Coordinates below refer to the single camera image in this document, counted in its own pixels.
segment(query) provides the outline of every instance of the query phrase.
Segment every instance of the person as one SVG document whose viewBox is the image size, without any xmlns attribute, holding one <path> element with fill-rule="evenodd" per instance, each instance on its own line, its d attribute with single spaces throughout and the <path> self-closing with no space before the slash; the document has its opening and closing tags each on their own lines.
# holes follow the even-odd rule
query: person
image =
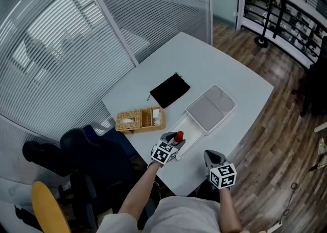
<svg viewBox="0 0 327 233">
<path fill-rule="evenodd" d="M 117 214 L 107 215 L 97 233 L 137 233 L 137 221 L 146 206 L 161 163 L 155 160 L 130 190 Z M 220 203 L 197 197 L 167 197 L 146 222 L 143 233 L 240 233 L 239 216 L 230 189 L 220 189 Z"/>
</svg>

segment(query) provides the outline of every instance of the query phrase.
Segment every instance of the bottle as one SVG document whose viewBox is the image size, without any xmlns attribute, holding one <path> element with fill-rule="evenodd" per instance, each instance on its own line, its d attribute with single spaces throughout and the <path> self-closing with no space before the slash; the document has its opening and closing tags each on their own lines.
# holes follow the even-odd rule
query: bottle
<svg viewBox="0 0 327 233">
<path fill-rule="evenodd" d="M 176 136 L 172 138 L 172 140 L 169 142 L 169 144 L 176 146 L 177 144 L 181 143 L 183 140 L 184 132 L 178 131 Z"/>
</svg>

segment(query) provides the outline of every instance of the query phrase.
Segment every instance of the red bottle cap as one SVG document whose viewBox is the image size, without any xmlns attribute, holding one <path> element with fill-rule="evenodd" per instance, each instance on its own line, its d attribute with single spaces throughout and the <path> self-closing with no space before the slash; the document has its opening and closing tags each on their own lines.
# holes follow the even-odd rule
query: red bottle cap
<svg viewBox="0 0 327 233">
<path fill-rule="evenodd" d="M 178 131 L 177 135 L 174 137 L 174 140 L 177 143 L 180 143 L 183 140 L 184 132 L 183 131 Z"/>
</svg>

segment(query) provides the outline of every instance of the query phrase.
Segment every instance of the floor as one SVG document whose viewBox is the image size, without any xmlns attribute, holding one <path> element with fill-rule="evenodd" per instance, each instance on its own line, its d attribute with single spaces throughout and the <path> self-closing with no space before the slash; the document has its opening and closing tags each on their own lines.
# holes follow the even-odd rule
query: floor
<svg viewBox="0 0 327 233">
<path fill-rule="evenodd" d="M 299 116 L 302 98 L 291 95 L 291 90 L 305 70 L 272 44 L 259 49 L 255 36 L 245 29 L 214 25 L 214 47 L 274 86 L 256 122 L 230 156 L 238 170 L 232 188 L 236 209 L 245 229 L 267 230 L 286 208 L 291 184 L 304 178 L 277 232 L 319 233 L 327 222 L 327 169 L 306 173 L 317 164 L 318 141 L 327 135 L 313 129 L 326 117 Z"/>
</svg>

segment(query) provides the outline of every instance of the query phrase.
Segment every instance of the white shirt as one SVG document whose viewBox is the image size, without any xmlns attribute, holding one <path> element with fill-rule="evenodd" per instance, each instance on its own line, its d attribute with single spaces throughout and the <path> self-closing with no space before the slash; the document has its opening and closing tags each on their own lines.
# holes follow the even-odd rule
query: white shirt
<svg viewBox="0 0 327 233">
<path fill-rule="evenodd" d="M 220 204 L 192 197 L 160 201 L 143 233 L 220 233 Z M 97 233 L 138 233 L 137 221 L 126 213 L 107 215 Z"/>
</svg>

